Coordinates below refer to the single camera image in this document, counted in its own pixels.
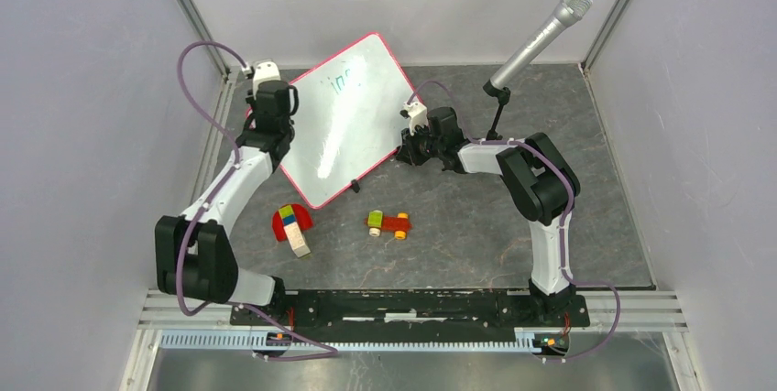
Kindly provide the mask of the pink framed whiteboard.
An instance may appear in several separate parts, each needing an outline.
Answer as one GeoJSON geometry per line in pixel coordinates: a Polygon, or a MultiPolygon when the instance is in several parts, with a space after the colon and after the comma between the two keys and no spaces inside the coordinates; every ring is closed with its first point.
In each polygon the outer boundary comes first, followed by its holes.
{"type": "Polygon", "coordinates": [[[386,40],[364,35],[291,81],[300,97],[295,137],[280,167],[320,209],[387,160],[407,128],[413,86],[386,40]]]}

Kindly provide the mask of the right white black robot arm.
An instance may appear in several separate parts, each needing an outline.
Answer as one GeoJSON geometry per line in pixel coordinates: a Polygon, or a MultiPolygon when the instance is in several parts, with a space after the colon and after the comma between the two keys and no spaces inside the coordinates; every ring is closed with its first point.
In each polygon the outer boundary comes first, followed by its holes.
{"type": "Polygon", "coordinates": [[[530,225],[532,271],[529,311],[541,325],[556,323],[575,296],[568,265],[567,226],[579,181],[550,138],[487,140],[465,136],[455,110],[404,105],[398,160],[420,166],[436,158],[443,170],[501,177],[510,198],[530,225]]]}

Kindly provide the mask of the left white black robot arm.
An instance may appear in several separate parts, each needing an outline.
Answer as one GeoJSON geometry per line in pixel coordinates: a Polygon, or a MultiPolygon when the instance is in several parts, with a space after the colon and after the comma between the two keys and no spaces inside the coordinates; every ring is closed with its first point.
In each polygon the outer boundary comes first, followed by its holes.
{"type": "Polygon", "coordinates": [[[155,226],[157,284],[184,299],[253,305],[255,315],[272,325],[288,312],[287,299],[278,293],[281,281],[240,267],[229,236],[250,198],[290,150],[299,95],[285,81],[264,80],[246,101],[251,113],[224,168],[196,202],[155,226]]]}

